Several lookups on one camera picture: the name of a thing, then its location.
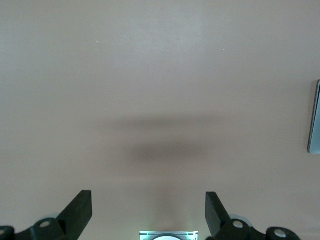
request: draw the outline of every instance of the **smartphone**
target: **smartphone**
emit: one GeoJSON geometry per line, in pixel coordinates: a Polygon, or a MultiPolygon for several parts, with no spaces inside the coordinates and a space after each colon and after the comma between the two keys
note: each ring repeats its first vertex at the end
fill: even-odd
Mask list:
{"type": "Polygon", "coordinates": [[[312,122],[310,128],[310,137],[308,143],[308,152],[311,154],[320,154],[320,80],[316,86],[312,122]]]}

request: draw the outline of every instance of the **illuminated object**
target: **illuminated object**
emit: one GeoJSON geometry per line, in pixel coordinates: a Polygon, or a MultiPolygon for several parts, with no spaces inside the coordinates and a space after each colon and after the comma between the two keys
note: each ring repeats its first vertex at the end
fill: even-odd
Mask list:
{"type": "Polygon", "coordinates": [[[141,231],[140,240],[198,240],[198,231],[141,231]]]}

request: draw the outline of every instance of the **black bracket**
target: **black bracket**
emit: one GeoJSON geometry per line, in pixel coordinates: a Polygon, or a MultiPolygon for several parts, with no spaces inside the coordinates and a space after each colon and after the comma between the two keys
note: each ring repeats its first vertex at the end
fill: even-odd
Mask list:
{"type": "Polygon", "coordinates": [[[0,240],[77,240],[92,217],[91,191],[81,191],[57,218],[46,218],[20,233],[0,226],[0,240]]]}
{"type": "Polygon", "coordinates": [[[211,233],[207,240],[300,240],[283,227],[270,227],[262,234],[242,220],[231,219],[215,192],[206,193],[205,219],[211,233]]]}

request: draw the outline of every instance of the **beige wall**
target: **beige wall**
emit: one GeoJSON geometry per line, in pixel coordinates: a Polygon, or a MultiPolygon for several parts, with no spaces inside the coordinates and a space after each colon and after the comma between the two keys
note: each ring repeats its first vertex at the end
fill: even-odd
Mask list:
{"type": "Polygon", "coordinates": [[[0,1],[0,225],[92,190],[80,239],[209,235],[205,192],[320,237],[320,1],[0,1]]]}

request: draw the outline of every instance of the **silver screw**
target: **silver screw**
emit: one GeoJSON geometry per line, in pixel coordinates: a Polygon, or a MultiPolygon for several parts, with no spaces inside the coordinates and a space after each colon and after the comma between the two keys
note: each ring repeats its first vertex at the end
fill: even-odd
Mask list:
{"type": "Polygon", "coordinates": [[[280,230],[280,229],[274,230],[274,234],[276,236],[278,236],[279,238],[286,238],[287,237],[287,234],[284,231],[280,230]]]}
{"type": "Polygon", "coordinates": [[[45,228],[45,227],[48,227],[49,225],[50,225],[50,222],[44,221],[43,223],[40,224],[40,228],[45,228]]]}
{"type": "Polygon", "coordinates": [[[244,225],[240,221],[234,221],[233,226],[235,226],[237,229],[242,229],[244,225]]]}

